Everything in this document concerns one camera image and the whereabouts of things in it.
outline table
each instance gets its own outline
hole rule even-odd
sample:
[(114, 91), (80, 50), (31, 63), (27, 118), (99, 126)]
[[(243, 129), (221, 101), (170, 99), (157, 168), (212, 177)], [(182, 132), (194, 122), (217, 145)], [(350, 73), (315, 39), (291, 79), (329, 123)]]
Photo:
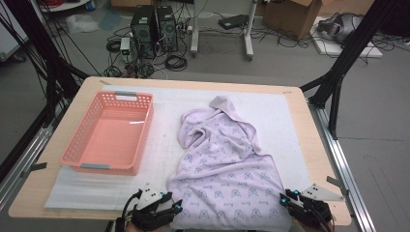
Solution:
[[(198, 51), (198, 40), (199, 40), (199, 26), (198, 26), (198, 16), (200, 12), (198, 11), (197, 0), (193, 0), (193, 26), (192, 26), (192, 38), (190, 40), (190, 52), (193, 57), (196, 57), (196, 52)], [(249, 61), (253, 59), (253, 48), (252, 42), (250, 40), (250, 31), (252, 29), (253, 18), (255, 15), (257, 6), (257, 0), (251, 0), (249, 9), (249, 19), (247, 29), (244, 31), (245, 46), (247, 51), (247, 58)]]
[[(335, 177), (319, 133), (314, 125), (306, 99), (297, 87), (191, 82), (150, 79), (125, 79), (110, 77), (89, 77), (82, 84), (72, 105), (45, 147), (38, 163), (46, 162), (47, 168), (33, 171), (18, 193), (9, 209), (14, 218), (82, 218), (115, 219), (121, 212), (93, 210), (45, 209), (44, 203), (52, 189), (59, 162), (74, 130), (94, 94), (104, 85), (141, 86), (155, 88), (179, 88), (190, 90), (235, 91), (247, 93), (279, 94), (286, 97), (300, 146), (304, 154), (310, 179), (333, 192), (339, 189), (326, 182), (326, 177)], [(351, 217), (344, 202), (328, 202), (335, 215), (336, 225), (348, 225)]]

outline crumpled cloth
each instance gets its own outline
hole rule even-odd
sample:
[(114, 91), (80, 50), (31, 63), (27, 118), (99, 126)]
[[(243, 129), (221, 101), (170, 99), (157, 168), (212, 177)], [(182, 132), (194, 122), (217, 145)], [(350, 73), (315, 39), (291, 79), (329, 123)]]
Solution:
[(175, 201), (183, 199), (184, 210), (171, 227), (288, 231), (280, 176), (273, 157), (258, 146), (256, 129), (226, 96), (209, 106), (182, 115), (178, 141), (187, 150), (167, 188)]

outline plastic basket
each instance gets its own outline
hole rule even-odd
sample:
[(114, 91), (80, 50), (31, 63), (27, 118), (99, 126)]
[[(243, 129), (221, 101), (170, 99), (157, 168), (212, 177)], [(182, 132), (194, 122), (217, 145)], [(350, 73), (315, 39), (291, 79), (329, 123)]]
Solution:
[(151, 94), (99, 91), (61, 163), (80, 172), (136, 175), (153, 114)]

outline folded fabric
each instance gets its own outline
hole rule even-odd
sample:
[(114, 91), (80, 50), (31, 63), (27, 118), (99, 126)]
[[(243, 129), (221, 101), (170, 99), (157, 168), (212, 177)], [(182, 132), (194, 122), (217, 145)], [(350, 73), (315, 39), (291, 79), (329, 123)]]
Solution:
[(288, 231), (291, 217), (278, 203), (280, 176), (258, 146), (256, 129), (228, 97), (209, 106), (182, 116), (178, 141), (186, 153), (167, 188), (174, 200), (183, 199), (184, 210), (171, 227)]

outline gray floor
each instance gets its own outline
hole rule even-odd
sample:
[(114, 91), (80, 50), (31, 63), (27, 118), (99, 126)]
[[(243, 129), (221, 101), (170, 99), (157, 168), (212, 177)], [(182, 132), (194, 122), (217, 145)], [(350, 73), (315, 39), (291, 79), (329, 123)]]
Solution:
[[(112, 12), (89, 13), (101, 23)], [(106, 38), (130, 24), (129, 14), (120, 14), (105, 30), (72, 35), (99, 72), (107, 66)], [(218, 28), (217, 16), (201, 21)], [(255, 19), (260, 28), (261, 18)], [(96, 73), (66, 37), (75, 66)], [(254, 58), (247, 61), (242, 38), (221, 34), (201, 35), (200, 53), (183, 72), (155, 72), (154, 79), (302, 86), (326, 73), (335, 59), (307, 48), (284, 47), (277, 37), (253, 40)], [(406, 177), (410, 166), (410, 52), (396, 48), (382, 51), (382, 59), (358, 60), (343, 82), (337, 134), (377, 231), (410, 231), (410, 204)], [(44, 95), (29, 62), (0, 63), (0, 161), (12, 150), (44, 107)], [(314, 91), (306, 93), (310, 97)], [(0, 231), (104, 231), (106, 221), (10, 218), (8, 206), (0, 213)], [(353, 224), (337, 231), (358, 231)]]

